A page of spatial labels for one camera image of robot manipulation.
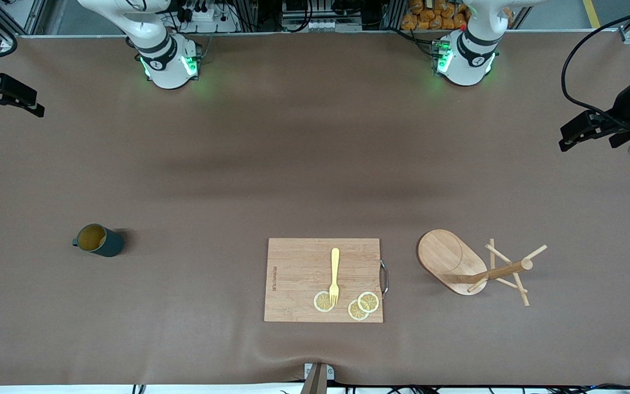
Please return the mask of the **white power strip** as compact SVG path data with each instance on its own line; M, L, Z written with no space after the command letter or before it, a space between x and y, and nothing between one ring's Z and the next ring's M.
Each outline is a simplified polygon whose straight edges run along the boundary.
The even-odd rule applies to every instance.
M181 33L237 33L243 32L235 7L227 3L207 3L203 11L183 7L177 12L178 32Z

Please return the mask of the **dark green cup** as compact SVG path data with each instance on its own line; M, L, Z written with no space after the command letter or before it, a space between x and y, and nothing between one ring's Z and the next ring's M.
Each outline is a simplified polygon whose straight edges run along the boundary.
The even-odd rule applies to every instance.
M72 245L85 252L102 257L118 256L124 247L122 235L100 224L88 224L78 232Z

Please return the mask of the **bamboo cutting board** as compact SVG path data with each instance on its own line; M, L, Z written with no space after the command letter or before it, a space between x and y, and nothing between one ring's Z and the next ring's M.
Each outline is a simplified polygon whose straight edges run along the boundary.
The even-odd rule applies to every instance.
M318 312L313 297L329 291L331 250L340 249L340 295L334 309ZM269 239L264 320L283 323L382 323L381 245L379 239ZM347 307L363 292L374 292L381 305L362 321Z

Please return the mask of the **brown table cover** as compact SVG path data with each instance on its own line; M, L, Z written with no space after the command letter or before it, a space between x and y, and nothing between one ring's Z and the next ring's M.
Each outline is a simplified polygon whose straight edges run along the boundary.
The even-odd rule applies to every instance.
M156 88L122 38L23 38L0 72L0 385L630 386L630 157L558 149L582 32L510 32L479 85L395 33L215 37ZM88 224L115 257L72 245ZM529 307L455 294L417 245L490 239ZM264 320L269 239L379 239L382 323Z

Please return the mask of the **orange snack bag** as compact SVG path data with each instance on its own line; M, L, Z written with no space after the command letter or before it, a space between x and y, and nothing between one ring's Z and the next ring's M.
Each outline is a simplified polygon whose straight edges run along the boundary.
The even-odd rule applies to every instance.
M400 29L460 30L471 16L470 8L462 0L407 0Z

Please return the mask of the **yellow plastic fork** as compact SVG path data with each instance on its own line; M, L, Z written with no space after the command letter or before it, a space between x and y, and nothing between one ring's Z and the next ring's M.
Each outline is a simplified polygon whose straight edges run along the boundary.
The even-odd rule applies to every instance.
M339 289L339 284L338 284L338 275L339 275L339 266L340 266L340 249L335 247L331 250L331 257L330 257L330 261L331 261L331 284L329 287L329 300L330 300L330 305L332 307L335 307L338 299L339 299L339 295L340 295L340 289Z

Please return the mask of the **wooden mug rack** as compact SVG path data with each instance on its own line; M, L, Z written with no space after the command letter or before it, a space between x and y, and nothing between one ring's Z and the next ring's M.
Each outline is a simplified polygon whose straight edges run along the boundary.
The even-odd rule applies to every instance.
M491 282L514 289L529 307L528 290L520 274L533 268L533 260L547 249L541 245L517 261L501 253L490 239L485 244L489 253L486 263L458 235L450 230L430 230L417 245L417 257L422 267L455 294L473 296Z

